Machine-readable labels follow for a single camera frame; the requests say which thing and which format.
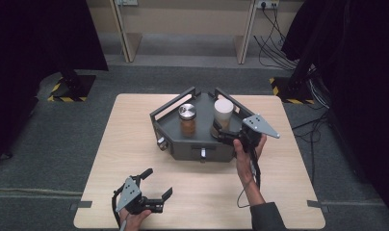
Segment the grey spice rack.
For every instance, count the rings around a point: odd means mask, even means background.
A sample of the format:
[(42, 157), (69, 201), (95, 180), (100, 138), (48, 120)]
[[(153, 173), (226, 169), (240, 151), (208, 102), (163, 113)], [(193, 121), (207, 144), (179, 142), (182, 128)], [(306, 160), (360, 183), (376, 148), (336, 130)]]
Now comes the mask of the grey spice rack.
[[(192, 161), (192, 147), (212, 146), (216, 151), (213, 159), (207, 162), (230, 162), (235, 156), (233, 142), (221, 143), (211, 135), (214, 104), (223, 98), (230, 100), (238, 109), (230, 117), (229, 131), (237, 124), (242, 124), (244, 118), (253, 115), (247, 107), (219, 88), (215, 88), (214, 93), (205, 93), (191, 87), (150, 114), (156, 140), (164, 137), (168, 141), (167, 151), (175, 160)], [(179, 107), (187, 103), (193, 104), (196, 108), (195, 132), (190, 137), (182, 134), (178, 114)]]

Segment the metal lid glass spice jar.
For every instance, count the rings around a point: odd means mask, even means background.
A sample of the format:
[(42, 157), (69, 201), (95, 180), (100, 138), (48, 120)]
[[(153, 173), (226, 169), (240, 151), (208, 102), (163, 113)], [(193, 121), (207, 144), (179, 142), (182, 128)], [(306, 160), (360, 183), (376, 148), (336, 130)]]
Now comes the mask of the metal lid glass spice jar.
[(184, 136), (190, 137), (195, 133), (196, 108), (193, 104), (183, 104), (178, 109), (180, 128)]

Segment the grey floor tape strip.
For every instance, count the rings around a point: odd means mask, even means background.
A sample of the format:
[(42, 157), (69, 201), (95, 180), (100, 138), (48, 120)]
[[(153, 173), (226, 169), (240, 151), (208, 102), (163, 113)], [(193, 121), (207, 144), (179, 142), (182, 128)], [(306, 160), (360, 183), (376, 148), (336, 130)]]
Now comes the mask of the grey floor tape strip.
[(307, 206), (312, 208), (319, 208), (323, 213), (329, 213), (329, 208), (323, 205), (320, 201), (307, 200)]
[(90, 208), (92, 201), (79, 201), (77, 203), (72, 203), (69, 207), (70, 211), (75, 211), (79, 208)]

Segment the wall power socket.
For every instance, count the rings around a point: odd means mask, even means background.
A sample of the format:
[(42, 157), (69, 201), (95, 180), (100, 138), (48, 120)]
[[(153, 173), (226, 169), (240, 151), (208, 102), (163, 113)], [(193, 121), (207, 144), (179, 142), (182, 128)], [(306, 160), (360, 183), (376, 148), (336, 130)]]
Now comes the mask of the wall power socket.
[(257, 9), (273, 10), (279, 5), (279, 0), (258, 0), (256, 2)]

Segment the dark curtain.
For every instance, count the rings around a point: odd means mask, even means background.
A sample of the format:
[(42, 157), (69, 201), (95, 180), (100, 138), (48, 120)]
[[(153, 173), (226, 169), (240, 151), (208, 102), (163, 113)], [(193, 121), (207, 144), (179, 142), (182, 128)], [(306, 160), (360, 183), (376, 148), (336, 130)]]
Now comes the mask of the dark curtain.
[(87, 0), (0, 0), (0, 157), (44, 78), (80, 85), (77, 69), (107, 68)]
[(282, 50), (317, 68), (345, 155), (389, 209), (389, 0), (303, 0)]

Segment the person's left hand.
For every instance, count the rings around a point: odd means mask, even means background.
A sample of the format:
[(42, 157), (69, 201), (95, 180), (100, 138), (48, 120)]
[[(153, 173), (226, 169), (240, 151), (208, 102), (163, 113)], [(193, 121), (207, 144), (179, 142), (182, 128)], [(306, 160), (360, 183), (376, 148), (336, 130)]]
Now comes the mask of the person's left hand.
[(138, 215), (131, 215), (126, 209), (119, 213), (119, 231), (139, 231), (143, 221), (151, 214), (150, 210), (144, 210)]

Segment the black stand base striped tape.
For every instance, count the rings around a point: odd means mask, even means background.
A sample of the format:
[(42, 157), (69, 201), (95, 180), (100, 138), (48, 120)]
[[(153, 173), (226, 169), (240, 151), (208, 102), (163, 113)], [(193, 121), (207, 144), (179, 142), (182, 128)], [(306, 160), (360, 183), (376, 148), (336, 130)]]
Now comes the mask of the black stand base striped tape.
[(95, 75), (78, 75), (73, 78), (61, 77), (48, 97), (56, 102), (84, 102), (90, 93)]
[(314, 97), (306, 83), (291, 86), (287, 77), (272, 77), (270, 83), (273, 94), (279, 97), (283, 103), (314, 103)]

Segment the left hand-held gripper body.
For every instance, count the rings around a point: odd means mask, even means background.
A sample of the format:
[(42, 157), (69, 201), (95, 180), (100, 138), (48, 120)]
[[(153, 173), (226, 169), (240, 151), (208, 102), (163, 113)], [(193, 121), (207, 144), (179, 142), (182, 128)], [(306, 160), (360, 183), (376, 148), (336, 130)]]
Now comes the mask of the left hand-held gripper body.
[(122, 209), (126, 209), (132, 215), (138, 215), (144, 210), (161, 214), (165, 204), (162, 197), (160, 199), (149, 199), (143, 196), (140, 186), (137, 186), (131, 177), (129, 176), (123, 185), (114, 191), (112, 198), (114, 214), (116, 215)]

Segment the white lid spice jar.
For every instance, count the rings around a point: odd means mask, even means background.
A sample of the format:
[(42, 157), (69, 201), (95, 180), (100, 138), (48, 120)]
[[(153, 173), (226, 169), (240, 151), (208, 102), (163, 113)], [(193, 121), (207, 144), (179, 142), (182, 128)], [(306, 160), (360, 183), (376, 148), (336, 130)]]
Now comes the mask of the white lid spice jar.
[(214, 104), (214, 120), (211, 135), (216, 138), (219, 134), (219, 125), (223, 130), (229, 129), (230, 117), (234, 110), (233, 103), (228, 99), (218, 99)]

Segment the white desk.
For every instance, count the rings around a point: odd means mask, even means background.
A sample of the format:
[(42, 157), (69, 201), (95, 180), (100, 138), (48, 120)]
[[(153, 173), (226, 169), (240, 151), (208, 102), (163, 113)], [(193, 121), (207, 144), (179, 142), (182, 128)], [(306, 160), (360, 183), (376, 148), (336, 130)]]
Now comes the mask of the white desk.
[(87, 0), (95, 29), (114, 33), (124, 60), (132, 63), (146, 34), (229, 36), (237, 63), (246, 61), (248, 43), (270, 30), (276, 19), (287, 33), (304, 0), (279, 0), (276, 9), (257, 9), (258, 0)]

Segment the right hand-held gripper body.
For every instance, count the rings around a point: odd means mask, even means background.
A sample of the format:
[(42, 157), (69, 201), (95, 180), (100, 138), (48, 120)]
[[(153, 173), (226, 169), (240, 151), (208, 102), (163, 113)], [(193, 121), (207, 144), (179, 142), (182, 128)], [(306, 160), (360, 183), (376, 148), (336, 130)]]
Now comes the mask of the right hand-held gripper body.
[(276, 139), (280, 138), (280, 135), (259, 114), (251, 115), (242, 120), (238, 140), (242, 143), (245, 151), (255, 148), (259, 144), (262, 135)]

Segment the person's right hand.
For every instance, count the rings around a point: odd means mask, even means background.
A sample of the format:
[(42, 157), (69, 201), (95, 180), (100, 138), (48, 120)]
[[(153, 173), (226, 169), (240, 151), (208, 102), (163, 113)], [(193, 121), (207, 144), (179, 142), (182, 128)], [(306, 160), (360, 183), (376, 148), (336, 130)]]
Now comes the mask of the person's right hand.
[[(256, 161), (258, 163), (258, 160), (263, 152), (264, 145), (267, 141), (267, 136), (262, 135), (261, 139), (258, 143), (258, 145), (255, 147), (255, 154), (254, 157), (256, 158)], [(240, 178), (240, 181), (243, 185), (244, 188), (257, 188), (258, 190), (258, 184), (255, 182), (253, 173), (252, 173), (252, 161), (251, 161), (251, 156), (249, 153), (245, 152), (243, 149), (243, 145), (239, 140), (234, 140), (234, 150), (236, 153), (236, 168), (237, 168), (237, 173)]]

